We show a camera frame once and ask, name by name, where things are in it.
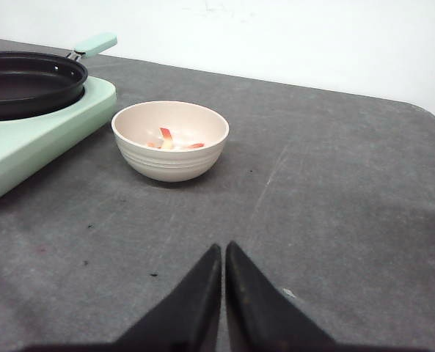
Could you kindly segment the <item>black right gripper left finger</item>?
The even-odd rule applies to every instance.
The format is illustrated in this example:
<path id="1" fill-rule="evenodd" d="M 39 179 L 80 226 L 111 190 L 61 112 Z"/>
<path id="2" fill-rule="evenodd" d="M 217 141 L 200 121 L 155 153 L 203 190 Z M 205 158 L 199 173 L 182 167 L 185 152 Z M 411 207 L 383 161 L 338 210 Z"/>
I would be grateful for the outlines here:
<path id="1" fill-rule="evenodd" d="M 120 351 L 215 351 L 221 302 L 222 254 L 213 244 L 114 346 Z"/>

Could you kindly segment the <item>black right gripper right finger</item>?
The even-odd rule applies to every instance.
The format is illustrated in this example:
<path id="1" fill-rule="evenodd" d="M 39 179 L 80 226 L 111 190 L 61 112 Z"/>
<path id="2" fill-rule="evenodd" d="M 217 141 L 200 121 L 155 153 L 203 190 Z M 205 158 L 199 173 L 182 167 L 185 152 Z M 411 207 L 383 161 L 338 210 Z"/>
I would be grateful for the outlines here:
<path id="1" fill-rule="evenodd" d="M 235 241 L 226 248 L 225 301 L 232 351 L 303 351 L 336 345 L 270 283 Z"/>

